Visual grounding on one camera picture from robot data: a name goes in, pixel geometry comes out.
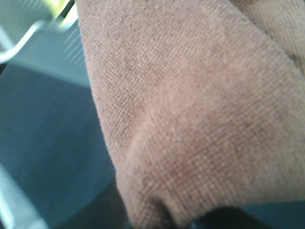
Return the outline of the pink towel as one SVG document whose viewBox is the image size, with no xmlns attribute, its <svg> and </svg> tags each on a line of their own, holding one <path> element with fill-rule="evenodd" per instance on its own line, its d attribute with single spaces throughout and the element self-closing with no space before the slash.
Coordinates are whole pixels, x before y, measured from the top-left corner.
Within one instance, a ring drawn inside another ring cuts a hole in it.
<svg viewBox="0 0 305 229">
<path fill-rule="evenodd" d="M 305 198 L 302 0 L 78 0 L 86 67 L 136 229 Z"/>
</svg>

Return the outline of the grey perforated plastic basket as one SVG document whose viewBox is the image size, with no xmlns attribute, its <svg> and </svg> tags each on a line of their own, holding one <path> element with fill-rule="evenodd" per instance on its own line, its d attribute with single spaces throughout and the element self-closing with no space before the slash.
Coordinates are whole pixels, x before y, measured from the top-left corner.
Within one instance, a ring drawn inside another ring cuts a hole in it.
<svg viewBox="0 0 305 229">
<path fill-rule="evenodd" d="M 2 0 L 0 62 L 89 87 L 73 0 Z"/>
</svg>

